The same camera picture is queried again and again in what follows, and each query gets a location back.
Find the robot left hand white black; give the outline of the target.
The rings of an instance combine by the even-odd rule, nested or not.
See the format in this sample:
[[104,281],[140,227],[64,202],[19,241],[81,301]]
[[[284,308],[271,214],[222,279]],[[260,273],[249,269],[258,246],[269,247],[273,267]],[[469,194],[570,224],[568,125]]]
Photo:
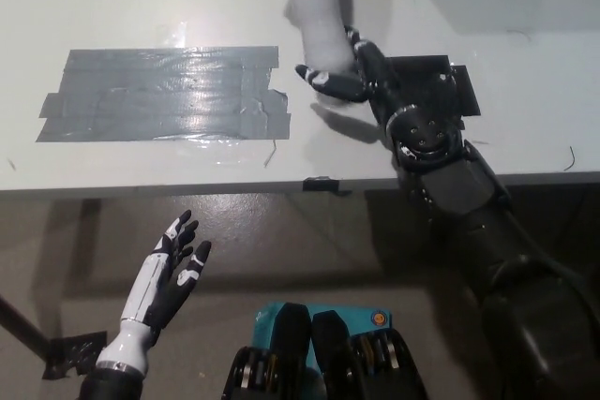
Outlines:
[[212,244],[194,247],[199,226],[184,211],[163,232],[145,258],[129,292],[121,319],[141,323],[153,335],[168,326],[194,290],[208,260]]

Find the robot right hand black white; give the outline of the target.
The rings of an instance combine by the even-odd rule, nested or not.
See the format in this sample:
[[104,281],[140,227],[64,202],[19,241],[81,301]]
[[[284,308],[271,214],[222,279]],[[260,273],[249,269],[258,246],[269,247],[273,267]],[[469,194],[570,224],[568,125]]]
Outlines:
[[393,97],[399,91],[398,77],[379,47],[361,37],[359,31],[345,25],[347,42],[351,45],[351,69],[332,72],[297,65],[295,72],[317,93],[332,97],[343,106],[368,102],[380,125],[393,112]]

